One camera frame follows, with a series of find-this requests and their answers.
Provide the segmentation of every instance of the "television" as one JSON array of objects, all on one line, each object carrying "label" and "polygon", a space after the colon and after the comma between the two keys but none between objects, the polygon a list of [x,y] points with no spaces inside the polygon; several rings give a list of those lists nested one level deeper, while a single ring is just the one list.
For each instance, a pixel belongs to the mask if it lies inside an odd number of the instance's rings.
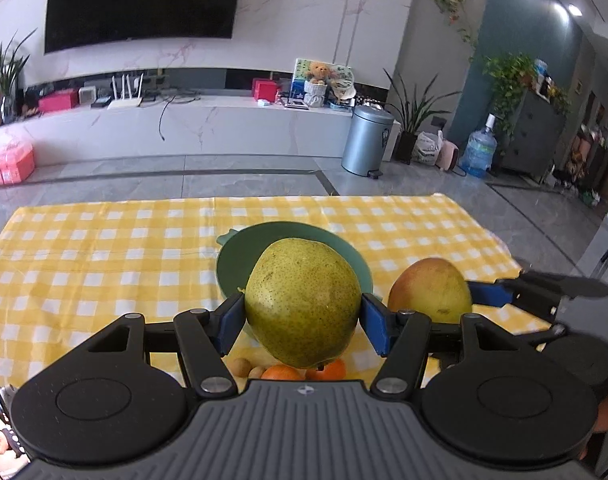
[{"label": "television", "polygon": [[45,53],[141,38],[231,38],[237,0],[48,0]]}]

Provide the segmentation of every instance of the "green pear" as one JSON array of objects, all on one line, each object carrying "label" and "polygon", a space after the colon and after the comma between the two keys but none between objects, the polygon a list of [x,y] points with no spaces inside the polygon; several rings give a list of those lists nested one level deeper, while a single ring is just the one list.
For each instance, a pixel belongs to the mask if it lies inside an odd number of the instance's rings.
[{"label": "green pear", "polygon": [[245,289],[248,323],[282,363],[317,368],[346,349],[359,317],[353,268],[320,242],[284,238],[263,251]]}]

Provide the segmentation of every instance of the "green bowl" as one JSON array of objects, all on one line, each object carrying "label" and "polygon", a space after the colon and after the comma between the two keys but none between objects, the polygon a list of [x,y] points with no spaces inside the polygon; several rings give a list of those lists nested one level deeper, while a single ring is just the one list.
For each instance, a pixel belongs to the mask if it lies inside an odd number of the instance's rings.
[{"label": "green bowl", "polygon": [[217,283],[228,298],[245,288],[255,263],[266,248],[283,238],[321,242],[337,251],[353,267],[362,292],[373,292],[373,279],[364,258],[346,240],[319,227],[299,222],[266,222],[241,231],[231,229],[217,237],[222,246],[217,256]]}]

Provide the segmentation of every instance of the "tile floor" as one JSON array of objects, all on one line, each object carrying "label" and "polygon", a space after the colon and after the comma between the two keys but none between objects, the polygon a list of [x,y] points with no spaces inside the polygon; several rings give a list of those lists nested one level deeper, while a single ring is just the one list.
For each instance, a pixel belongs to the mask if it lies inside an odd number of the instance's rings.
[{"label": "tile floor", "polygon": [[159,156],[38,168],[26,184],[0,189],[0,231],[21,206],[206,196],[423,195],[444,193],[498,235],[517,258],[549,272],[590,273],[608,227],[577,199],[519,179],[489,183],[418,164],[385,163],[369,180],[337,158]]}]

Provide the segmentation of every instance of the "logo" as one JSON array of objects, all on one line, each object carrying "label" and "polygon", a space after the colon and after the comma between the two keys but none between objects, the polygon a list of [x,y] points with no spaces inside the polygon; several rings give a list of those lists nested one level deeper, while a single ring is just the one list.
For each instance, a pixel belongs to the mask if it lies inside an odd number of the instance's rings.
[{"label": "logo", "polygon": [[315,393],[315,389],[312,386],[308,386],[308,384],[304,384],[304,386],[300,386],[297,389],[297,392],[302,395],[310,395]]}]

